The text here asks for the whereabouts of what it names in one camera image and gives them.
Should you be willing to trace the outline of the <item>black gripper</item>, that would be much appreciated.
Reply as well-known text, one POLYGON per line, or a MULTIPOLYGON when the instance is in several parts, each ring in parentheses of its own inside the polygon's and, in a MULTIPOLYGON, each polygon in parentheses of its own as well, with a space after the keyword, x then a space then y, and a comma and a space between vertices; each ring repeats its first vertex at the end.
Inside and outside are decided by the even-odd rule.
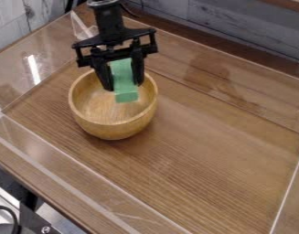
POLYGON ((152 27, 128 28, 123 22, 120 0, 88 0, 93 12, 97 34, 72 45, 80 67, 90 66, 102 88, 113 91, 113 79, 108 62, 131 58, 135 85, 144 82, 144 57, 157 52, 152 27))

